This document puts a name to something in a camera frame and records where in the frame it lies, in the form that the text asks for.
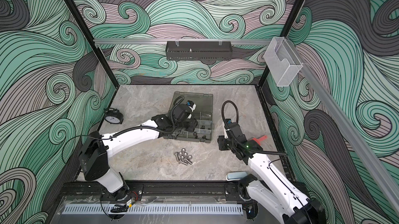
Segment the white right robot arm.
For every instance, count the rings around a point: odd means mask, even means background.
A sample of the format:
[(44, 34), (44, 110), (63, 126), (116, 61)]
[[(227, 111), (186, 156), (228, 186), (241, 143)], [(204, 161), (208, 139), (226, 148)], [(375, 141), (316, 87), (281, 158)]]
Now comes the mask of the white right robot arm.
[(230, 150), (254, 175), (239, 180), (240, 196), (254, 200), (281, 224), (325, 224), (322, 204), (310, 199), (281, 173), (266, 151), (255, 140), (247, 140), (238, 123), (227, 120), (224, 135), (218, 138), (219, 149)]

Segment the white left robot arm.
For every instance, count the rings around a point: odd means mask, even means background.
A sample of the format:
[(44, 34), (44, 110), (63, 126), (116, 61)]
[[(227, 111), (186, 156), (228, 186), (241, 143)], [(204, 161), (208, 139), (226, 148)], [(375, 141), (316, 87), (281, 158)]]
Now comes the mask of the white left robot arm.
[(194, 132), (198, 125), (193, 116), (195, 109), (196, 104), (188, 100), (175, 103), (167, 115), (156, 115), (141, 125), (111, 134), (90, 133), (79, 153), (84, 179), (100, 183), (114, 201), (125, 199), (129, 187), (122, 174), (109, 165), (109, 158), (148, 140), (176, 139), (181, 131)]

